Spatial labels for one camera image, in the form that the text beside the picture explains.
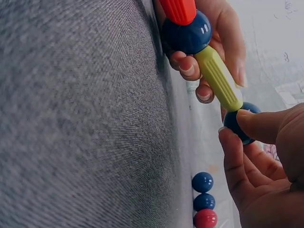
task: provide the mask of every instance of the red ball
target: red ball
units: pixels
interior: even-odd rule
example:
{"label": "red ball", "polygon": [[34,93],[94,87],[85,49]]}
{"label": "red ball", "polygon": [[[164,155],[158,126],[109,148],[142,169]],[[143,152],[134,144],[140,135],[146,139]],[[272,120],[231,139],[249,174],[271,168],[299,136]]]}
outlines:
{"label": "red ball", "polygon": [[211,209],[200,210],[194,216],[196,228],[214,228],[218,222],[218,216]]}

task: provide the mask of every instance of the hand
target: hand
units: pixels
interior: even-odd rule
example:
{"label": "hand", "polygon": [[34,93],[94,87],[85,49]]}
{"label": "hand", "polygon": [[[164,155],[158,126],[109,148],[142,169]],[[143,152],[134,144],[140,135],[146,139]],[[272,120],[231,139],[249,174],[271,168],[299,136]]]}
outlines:
{"label": "hand", "polygon": [[251,138],[275,144],[282,165],[258,143],[247,146],[229,129],[219,132],[228,188],[243,228],[293,228],[304,222],[304,104],[276,112],[239,110],[237,121]]}
{"label": "hand", "polygon": [[[165,15],[159,0],[156,0],[155,6],[160,25],[162,25]],[[217,50],[235,82],[239,86],[246,87],[246,49],[236,12],[225,0],[196,0],[196,6],[208,17],[213,27],[214,32],[210,46]],[[198,100],[205,104],[212,102],[214,94],[204,77],[201,77],[195,58],[186,56],[181,51],[171,50],[169,52],[171,66],[178,70],[185,80],[196,81],[200,79],[199,87],[196,89]]]}

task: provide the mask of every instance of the gray fabric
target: gray fabric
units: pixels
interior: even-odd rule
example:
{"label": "gray fabric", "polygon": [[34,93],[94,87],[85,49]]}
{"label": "gray fabric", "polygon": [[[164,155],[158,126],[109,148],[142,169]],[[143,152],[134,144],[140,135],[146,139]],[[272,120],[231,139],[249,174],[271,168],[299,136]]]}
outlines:
{"label": "gray fabric", "polygon": [[0,1],[1,228],[192,226],[164,60],[149,0]]}

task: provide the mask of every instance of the toy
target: toy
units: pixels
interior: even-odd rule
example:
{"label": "toy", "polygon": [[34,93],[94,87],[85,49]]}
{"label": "toy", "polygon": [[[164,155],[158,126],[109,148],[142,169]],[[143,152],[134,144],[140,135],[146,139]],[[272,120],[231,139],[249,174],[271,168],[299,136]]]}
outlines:
{"label": "toy", "polygon": [[193,219],[196,228],[214,228],[217,222],[218,217],[211,209],[200,210]]}
{"label": "toy", "polygon": [[215,199],[208,193],[202,193],[198,195],[193,202],[193,208],[195,211],[200,211],[203,209],[214,209],[214,207]]}
{"label": "toy", "polygon": [[192,187],[195,191],[205,193],[213,186],[213,178],[207,172],[199,172],[192,179]]}
{"label": "toy", "polygon": [[160,0],[160,3],[167,17],[162,26],[166,42],[173,50],[195,57],[200,72],[228,112],[225,126],[241,136],[244,145],[253,142],[233,121],[236,111],[245,108],[243,96],[216,50],[209,46],[212,27],[208,18],[196,10],[194,0]]}
{"label": "toy", "polygon": [[[252,113],[260,113],[261,110],[256,107],[254,104],[249,102],[244,102],[243,106],[240,109],[249,110]],[[239,136],[239,138],[242,140],[243,145],[247,145],[250,143],[253,143],[254,140],[249,138],[245,133],[241,130],[237,123],[237,111],[227,113],[224,118],[224,126],[231,129],[235,134]]]}

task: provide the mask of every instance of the blue bead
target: blue bead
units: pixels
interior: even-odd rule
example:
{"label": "blue bead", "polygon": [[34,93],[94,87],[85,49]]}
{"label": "blue bead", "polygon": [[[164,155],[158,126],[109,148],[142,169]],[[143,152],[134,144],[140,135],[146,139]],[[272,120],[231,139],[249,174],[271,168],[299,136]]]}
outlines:
{"label": "blue bead", "polygon": [[193,202],[193,208],[195,211],[200,211],[203,209],[213,210],[214,207],[215,207],[215,199],[213,196],[211,196],[208,193],[202,193],[198,195]]}
{"label": "blue bead", "polygon": [[195,19],[186,26],[176,25],[166,19],[162,26],[163,36],[175,51],[193,55],[204,49],[212,37],[212,27],[208,18],[197,11]]}
{"label": "blue bead", "polygon": [[207,172],[199,172],[192,179],[192,188],[200,193],[209,191],[213,186],[213,178]]}
{"label": "blue bead", "polygon": [[[241,109],[249,110],[252,113],[260,113],[261,110],[256,107],[254,104],[249,102],[244,102]],[[255,140],[249,138],[239,127],[237,122],[237,111],[232,113],[227,113],[224,118],[224,126],[231,129],[235,134],[239,136],[239,138],[242,140],[243,145],[248,145],[253,143]]]}

